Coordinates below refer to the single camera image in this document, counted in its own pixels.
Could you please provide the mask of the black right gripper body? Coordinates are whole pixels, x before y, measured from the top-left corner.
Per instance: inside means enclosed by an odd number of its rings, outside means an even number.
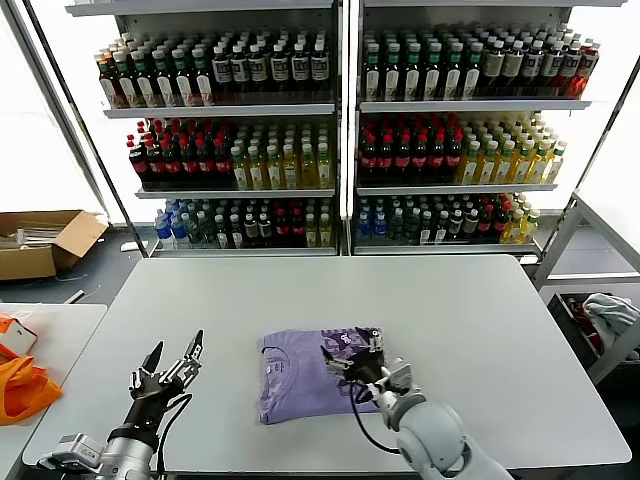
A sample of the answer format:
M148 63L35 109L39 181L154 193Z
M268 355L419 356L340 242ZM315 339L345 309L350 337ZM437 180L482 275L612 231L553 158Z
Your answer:
M384 351L370 351L363 349L348 358L350 362L346 369L346 381L361 384L375 383L385 374L382 369L384 364Z

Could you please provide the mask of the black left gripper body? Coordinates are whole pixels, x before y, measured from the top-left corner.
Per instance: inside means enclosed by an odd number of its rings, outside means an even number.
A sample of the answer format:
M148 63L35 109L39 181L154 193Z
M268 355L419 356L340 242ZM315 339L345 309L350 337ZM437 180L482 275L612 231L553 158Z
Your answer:
M168 384L151 383L131 391L133 403L124 424L142 429L158 429L169 401L173 398Z

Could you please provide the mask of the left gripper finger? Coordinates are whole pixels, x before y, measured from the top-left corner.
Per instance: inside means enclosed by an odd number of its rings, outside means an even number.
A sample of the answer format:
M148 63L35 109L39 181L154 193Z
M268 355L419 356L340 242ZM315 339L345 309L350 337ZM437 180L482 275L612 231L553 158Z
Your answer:
M145 385L156 373L163 346L164 342L159 341L154 349L144 357L141 365L132 372L129 384L129 392L132 396L143 393Z
M188 387L199 373L202 363L200 357L203 351L204 331L198 330L189 343L185 354L177 360L164 374L165 384L175 384Z

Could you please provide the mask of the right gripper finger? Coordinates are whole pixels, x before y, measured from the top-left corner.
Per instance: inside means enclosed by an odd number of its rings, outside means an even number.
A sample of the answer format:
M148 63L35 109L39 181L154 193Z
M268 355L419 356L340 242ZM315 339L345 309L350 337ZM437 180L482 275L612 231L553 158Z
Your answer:
M328 371L336 376L344 376L345 372L353 365L351 360L334 357L324 346L321 346L320 349Z
M366 343L369 352L375 353L383 350L382 335L377 328L356 327L355 330Z

